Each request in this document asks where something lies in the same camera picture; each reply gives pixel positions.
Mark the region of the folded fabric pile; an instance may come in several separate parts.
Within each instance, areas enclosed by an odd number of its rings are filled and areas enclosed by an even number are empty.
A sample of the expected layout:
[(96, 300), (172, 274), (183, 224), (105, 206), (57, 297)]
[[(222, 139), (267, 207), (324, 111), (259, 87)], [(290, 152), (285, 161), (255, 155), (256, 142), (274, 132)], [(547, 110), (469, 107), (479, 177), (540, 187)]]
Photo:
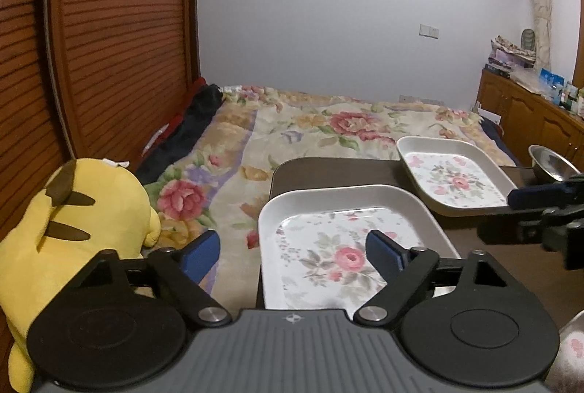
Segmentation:
[(533, 69), (535, 52), (522, 49), (507, 39), (497, 36), (490, 41), (491, 51), (487, 65), (509, 75), (516, 69)]

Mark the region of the yellow Pikachu plush toy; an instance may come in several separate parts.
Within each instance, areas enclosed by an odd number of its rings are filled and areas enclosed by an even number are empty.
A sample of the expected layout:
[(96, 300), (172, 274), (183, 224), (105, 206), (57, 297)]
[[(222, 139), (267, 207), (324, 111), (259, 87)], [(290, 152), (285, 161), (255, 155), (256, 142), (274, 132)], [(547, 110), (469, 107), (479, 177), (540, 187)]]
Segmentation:
[(32, 321), (97, 252), (137, 259), (160, 237), (160, 217), (125, 164), (71, 160), (29, 203), (1, 242), (1, 309), (14, 344), (12, 388), (27, 392), (34, 368), (26, 347)]

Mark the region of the floral bed quilt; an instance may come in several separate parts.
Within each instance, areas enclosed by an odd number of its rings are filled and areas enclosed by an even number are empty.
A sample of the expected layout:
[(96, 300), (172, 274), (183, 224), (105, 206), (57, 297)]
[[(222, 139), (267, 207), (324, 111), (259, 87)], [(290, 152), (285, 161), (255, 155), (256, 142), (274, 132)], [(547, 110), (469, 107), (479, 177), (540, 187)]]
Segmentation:
[(304, 157), (395, 161), (405, 136), (452, 139), (513, 164), (497, 131), (476, 113), (415, 103), (368, 102), (271, 87), (220, 88), (223, 104), (191, 152), (145, 185), (160, 215), (160, 245), (182, 248), (206, 230), (221, 239), (205, 289), (232, 312), (256, 303), (257, 219), (278, 167)]

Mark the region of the white wall switch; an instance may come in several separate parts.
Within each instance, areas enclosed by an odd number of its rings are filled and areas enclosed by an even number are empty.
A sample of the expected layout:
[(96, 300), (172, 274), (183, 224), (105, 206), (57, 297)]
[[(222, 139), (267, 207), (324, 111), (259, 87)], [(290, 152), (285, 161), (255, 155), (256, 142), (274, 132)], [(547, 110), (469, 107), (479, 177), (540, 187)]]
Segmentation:
[(430, 25), (421, 24), (419, 27), (419, 35), (431, 39), (439, 38), (439, 29)]

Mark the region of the dark clothes on bed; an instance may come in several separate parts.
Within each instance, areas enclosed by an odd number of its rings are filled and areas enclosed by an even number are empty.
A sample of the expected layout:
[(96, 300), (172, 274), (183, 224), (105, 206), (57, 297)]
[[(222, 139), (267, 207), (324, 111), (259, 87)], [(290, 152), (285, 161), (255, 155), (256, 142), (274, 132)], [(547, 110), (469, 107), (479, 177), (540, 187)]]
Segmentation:
[(197, 79), (187, 90), (170, 121), (147, 143), (143, 161), (135, 171), (141, 184), (157, 181), (170, 164), (186, 157), (222, 104), (220, 87), (206, 83), (201, 77)]

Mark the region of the white floral tray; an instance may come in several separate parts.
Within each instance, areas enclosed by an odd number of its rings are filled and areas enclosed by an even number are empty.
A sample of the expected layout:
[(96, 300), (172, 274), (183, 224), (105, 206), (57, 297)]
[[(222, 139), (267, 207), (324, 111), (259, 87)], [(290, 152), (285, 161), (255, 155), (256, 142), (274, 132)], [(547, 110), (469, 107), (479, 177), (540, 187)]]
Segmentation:
[(392, 185), (295, 190), (260, 211), (261, 279), (271, 310), (344, 309), (353, 314), (384, 286), (367, 260), (378, 230), (405, 249), (458, 253), (426, 205)]
[(397, 142), (400, 160), (420, 198), (442, 216), (500, 213), (517, 185), (480, 148), (457, 140), (407, 136)]

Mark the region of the blue picture card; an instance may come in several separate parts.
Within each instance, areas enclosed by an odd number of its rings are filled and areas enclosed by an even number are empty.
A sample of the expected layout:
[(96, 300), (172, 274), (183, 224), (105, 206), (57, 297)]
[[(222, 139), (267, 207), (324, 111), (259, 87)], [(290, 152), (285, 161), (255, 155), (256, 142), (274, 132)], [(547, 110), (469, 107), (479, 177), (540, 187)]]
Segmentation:
[(548, 69), (541, 69), (538, 81), (539, 87), (541, 88), (541, 95), (553, 104), (558, 104), (565, 85), (564, 78), (556, 73), (550, 72)]

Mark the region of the small steel bowl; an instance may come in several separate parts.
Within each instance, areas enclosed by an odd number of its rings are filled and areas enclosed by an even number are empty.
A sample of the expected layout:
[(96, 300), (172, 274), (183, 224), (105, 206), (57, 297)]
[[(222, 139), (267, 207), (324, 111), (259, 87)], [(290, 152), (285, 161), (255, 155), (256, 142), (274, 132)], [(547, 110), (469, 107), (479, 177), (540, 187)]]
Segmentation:
[(531, 145), (527, 150), (534, 176), (542, 183), (563, 182), (581, 174), (569, 160), (554, 150), (541, 145)]

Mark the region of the brown louvered wardrobe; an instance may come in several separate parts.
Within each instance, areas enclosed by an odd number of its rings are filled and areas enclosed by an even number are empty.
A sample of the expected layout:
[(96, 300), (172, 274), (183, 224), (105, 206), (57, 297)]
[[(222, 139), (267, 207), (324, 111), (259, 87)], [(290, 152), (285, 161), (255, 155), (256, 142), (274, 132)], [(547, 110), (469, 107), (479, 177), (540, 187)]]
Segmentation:
[(74, 157), (137, 168), (199, 76), (195, 0), (1, 0), (1, 229)]

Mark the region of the wooden sideboard cabinet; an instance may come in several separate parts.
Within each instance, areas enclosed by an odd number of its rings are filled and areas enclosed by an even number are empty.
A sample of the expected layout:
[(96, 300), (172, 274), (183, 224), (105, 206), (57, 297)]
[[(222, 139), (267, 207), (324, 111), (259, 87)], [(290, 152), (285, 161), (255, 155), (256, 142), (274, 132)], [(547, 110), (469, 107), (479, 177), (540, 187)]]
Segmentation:
[(529, 147), (537, 144), (555, 150), (582, 170), (581, 118), (487, 69), (481, 73), (476, 102), (501, 117), (502, 140), (524, 167), (531, 165)]

